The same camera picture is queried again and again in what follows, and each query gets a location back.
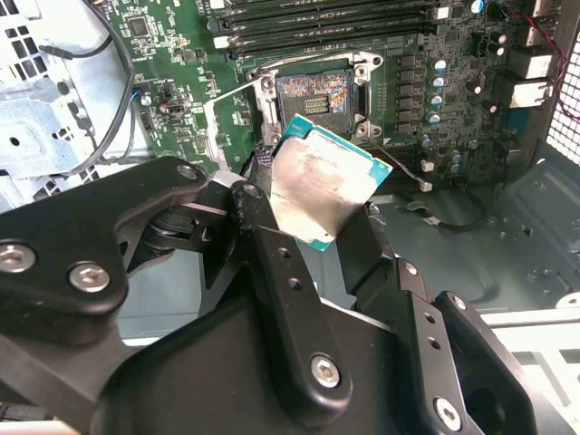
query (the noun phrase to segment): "motherboard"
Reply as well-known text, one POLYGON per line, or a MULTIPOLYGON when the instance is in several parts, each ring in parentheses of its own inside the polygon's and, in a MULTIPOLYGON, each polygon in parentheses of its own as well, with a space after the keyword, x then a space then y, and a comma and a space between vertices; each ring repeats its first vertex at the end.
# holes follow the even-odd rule
MULTIPOLYGON (((295 114, 433 187, 505 175, 551 96, 557 0, 110 0, 156 155, 239 172, 295 114)), ((406 183, 395 171, 389 183, 406 183)))

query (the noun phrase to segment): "red wire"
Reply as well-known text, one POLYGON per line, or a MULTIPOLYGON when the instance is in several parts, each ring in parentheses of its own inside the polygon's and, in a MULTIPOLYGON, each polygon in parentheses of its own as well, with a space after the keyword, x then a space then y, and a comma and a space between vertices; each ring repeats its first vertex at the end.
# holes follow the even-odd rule
POLYGON ((535 28, 540 32, 542 37, 546 40, 546 42, 558 53, 558 75, 556 77, 556 103, 560 106, 560 111, 571 120, 580 121, 580 115, 574 115, 564 102, 562 101, 562 85, 564 84, 564 78, 566 76, 566 65, 568 63, 568 59, 566 58, 566 53, 562 50, 556 41, 547 34, 547 32, 541 28, 532 18, 526 15, 519 14, 517 12, 513 13, 512 16, 517 19, 524 19, 526 20, 530 26, 535 28))

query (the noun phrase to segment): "cable connector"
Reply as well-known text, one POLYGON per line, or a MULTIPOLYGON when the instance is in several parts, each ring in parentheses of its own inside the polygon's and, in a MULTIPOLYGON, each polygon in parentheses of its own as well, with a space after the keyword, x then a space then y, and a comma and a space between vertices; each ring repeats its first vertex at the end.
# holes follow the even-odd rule
POLYGON ((67 61, 74 59, 73 53, 69 52, 68 50, 63 50, 62 48, 52 47, 50 45, 39 45, 38 49, 41 52, 45 52, 54 57, 60 57, 61 59, 66 59, 67 61))

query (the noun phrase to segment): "screw head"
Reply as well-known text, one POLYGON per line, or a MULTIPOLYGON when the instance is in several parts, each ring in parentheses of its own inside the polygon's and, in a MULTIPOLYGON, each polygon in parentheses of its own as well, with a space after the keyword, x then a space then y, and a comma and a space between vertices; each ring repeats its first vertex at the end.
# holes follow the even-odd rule
POLYGON ((30 247, 17 244, 0 246, 0 272, 19 274, 36 263, 36 254, 30 247))
POLYGON ((334 388, 341 380, 338 367, 329 358, 322 355, 316 355, 310 363, 314 378, 323 387, 334 388))
POLYGON ((461 429, 461 417, 448 400, 438 397, 433 402, 433 406, 445 426, 454 432, 458 432, 461 429))
POLYGON ((105 269, 93 263, 85 263, 75 266, 69 274, 71 284, 87 293, 97 293, 104 290, 111 277, 105 269))
POLYGON ((452 296, 451 297, 451 301, 453 301, 453 304, 455 304, 455 306, 458 307, 459 310, 467 310, 468 306, 465 305, 465 302, 463 302, 459 297, 457 296, 452 296))
POLYGON ((411 275, 417 275, 419 273, 417 272, 417 267, 406 261, 405 261, 405 269, 407 269, 407 272, 409 272, 411 275))

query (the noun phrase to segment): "black cable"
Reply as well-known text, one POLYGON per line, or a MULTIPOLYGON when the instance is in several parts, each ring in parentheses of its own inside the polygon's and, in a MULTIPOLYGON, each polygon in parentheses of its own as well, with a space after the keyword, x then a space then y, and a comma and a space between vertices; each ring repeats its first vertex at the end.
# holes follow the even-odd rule
POLYGON ((50 45, 39 45, 38 49, 41 52, 45 52, 45 53, 50 54, 52 56, 60 57, 61 59, 66 59, 67 61, 71 61, 73 59, 88 59, 90 57, 96 56, 97 54, 101 54, 102 52, 105 51, 105 49, 109 45, 111 45, 111 43, 112 43, 112 38, 109 35, 101 43, 101 45, 99 45, 97 48, 95 48, 94 50, 92 50, 88 53, 81 53, 81 54, 75 54, 75 53, 69 52, 68 50, 64 50, 63 48, 52 47, 50 45))
POLYGON ((481 199, 479 199, 469 190, 464 188, 461 191, 466 195, 466 197, 478 210, 478 216, 468 224, 450 224, 447 222, 443 222, 438 217, 434 216, 433 213, 431 213, 431 211, 427 208, 427 205, 425 205, 424 203, 413 201, 412 198, 406 195, 402 194, 399 195, 409 203, 407 205, 407 209, 421 216, 421 218, 429 225, 434 225, 437 228, 441 228, 452 233, 465 233, 468 231, 472 231, 477 227, 479 227, 481 224, 483 224, 488 217, 488 211, 486 209, 486 206, 483 204, 483 201, 481 201, 481 199))
MULTIPOLYGON (((119 53, 119 58, 121 60, 123 71, 127 74, 127 81, 125 82, 125 87, 121 95, 119 107, 117 108, 117 111, 113 116, 109 129, 105 132, 102 138, 101 144, 98 147, 96 147, 95 151, 91 154, 91 156, 89 156, 89 158, 85 160, 83 163, 81 163, 79 166, 70 170, 69 172, 59 174, 60 176, 63 177, 71 177, 73 175, 80 174, 81 172, 87 170, 92 165, 94 165, 102 157, 105 151, 111 146, 113 140, 115 139, 115 136, 119 132, 119 128, 122 125, 125 113, 127 112, 127 108, 131 103, 132 88, 135 82, 135 72, 131 61, 131 54, 129 53, 129 50, 123 43, 121 37, 112 27, 112 25, 107 21, 107 19, 99 13, 98 9, 90 2, 90 0, 82 0, 82 1, 91 10, 91 12, 95 15, 95 17, 99 20, 99 22, 111 36, 111 39, 115 44, 115 47, 117 48, 117 51, 119 53)), ((92 133, 89 130, 87 130, 87 132, 88 135, 92 137, 92 140, 94 141, 94 136, 92 135, 92 133)))
POLYGON ((129 136, 129 144, 127 145, 127 149, 123 153, 122 156, 113 159, 105 159, 104 157, 101 158, 100 163, 105 165, 112 165, 114 163, 122 164, 127 161, 127 158, 133 151, 133 147, 135 145, 135 123, 137 119, 137 103, 132 101, 130 103, 130 136, 129 136))

